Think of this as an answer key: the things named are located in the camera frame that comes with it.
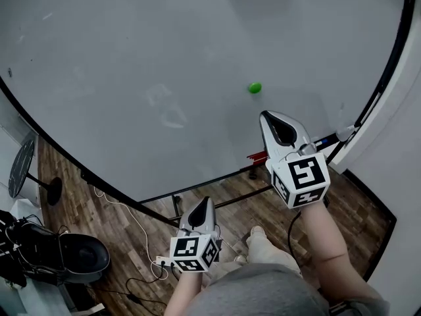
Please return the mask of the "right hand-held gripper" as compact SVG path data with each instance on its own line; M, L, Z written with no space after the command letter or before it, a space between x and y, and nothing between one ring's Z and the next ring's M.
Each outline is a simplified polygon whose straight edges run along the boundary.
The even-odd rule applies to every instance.
M287 208L320 201L330 186L330 176L324 154L310 143L304 126L276 111L263 111L259 120L271 184Z

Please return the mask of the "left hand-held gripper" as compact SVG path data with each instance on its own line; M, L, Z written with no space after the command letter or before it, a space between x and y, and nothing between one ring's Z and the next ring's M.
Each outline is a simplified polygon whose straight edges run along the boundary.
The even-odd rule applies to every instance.
M171 238L169 258L177 269L183 273L209 271L220 252L215 225L214 203L209 196L182 215L179 229L191 233Z

